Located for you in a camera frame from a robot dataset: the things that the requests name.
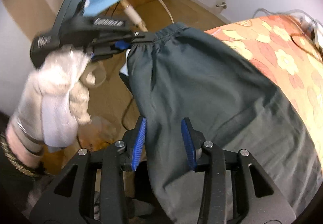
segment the baseboard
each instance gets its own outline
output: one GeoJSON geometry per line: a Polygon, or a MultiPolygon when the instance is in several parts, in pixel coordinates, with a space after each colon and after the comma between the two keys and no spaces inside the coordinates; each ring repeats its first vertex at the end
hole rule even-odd
{"type": "Polygon", "coordinates": [[[212,14],[214,14],[216,17],[218,17],[224,23],[226,23],[226,24],[232,23],[229,19],[227,19],[226,17],[224,17],[222,14],[215,14],[214,11],[212,10],[212,8],[208,7],[207,5],[203,4],[202,2],[200,2],[198,0],[191,0],[191,1],[193,1],[194,3],[198,4],[199,6],[203,7],[207,11],[211,12],[212,14]]]}

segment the silver bolt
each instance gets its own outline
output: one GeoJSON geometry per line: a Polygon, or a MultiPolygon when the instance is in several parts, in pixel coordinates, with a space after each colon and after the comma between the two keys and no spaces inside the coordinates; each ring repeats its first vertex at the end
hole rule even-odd
{"type": "Polygon", "coordinates": [[[79,150],[79,155],[80,156],[84,156],[84,155],[86,155],[86,153],[88,152],[88,150],[86,149],[86,148],[81,148],[80,150],[79,150]]]}
{"type": "Polygon", "coordinates": [[[211,141],[206,141],[203,143],[203,145],[207,148],[212,148],[213,147],[213,143],[211,141]]]}
{"type": "Polygon", "coordinates": [[[240,154],[242,155],[242,156],[249,156],[249,151],[248,150],[246,150],[246,149],[242,149],[242,150],[240,150],[240,154]]]}
{"type": "Polygon", "coordinates": [[[124,142],[122,140],[119,140],[115,143],[116,147],[122,148],[124,146],[124,142]]]}

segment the garment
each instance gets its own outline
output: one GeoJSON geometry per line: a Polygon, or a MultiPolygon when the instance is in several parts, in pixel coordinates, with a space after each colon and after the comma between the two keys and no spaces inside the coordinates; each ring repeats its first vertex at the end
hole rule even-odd
{"type": "Polygon", "coordinates": [[[322,183],[306,127],[283,92],[220,40],[176,23],[133,45],[130,87],[147,119],[154,194],[175,223],[196,223],[203,174],[189,171],[180,122],[221,148],[249,150],[299,215],[322,183]]]}

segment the floral bedsheet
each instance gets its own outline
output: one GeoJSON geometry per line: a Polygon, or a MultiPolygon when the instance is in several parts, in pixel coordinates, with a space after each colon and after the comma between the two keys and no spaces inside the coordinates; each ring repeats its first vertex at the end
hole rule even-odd
{"type": "Polygon", "coordinates": [[[249,19],[206,31],[276,83],[304,121],[323,162],[323,64],[289,16],[249,19]]]}

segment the white glove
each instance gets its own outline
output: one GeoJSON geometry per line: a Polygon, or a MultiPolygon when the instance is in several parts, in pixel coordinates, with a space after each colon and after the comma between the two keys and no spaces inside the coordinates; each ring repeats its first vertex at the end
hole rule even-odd
{"type": "Polygon", "coordinates": [[[30,73],[11,124],[31,153],[39,154],[44,143],[50,152],[71,145],[78,124],[90,121],[88,89],[78,81],[89,59],[78,50],[59,50],[30,73]]]}

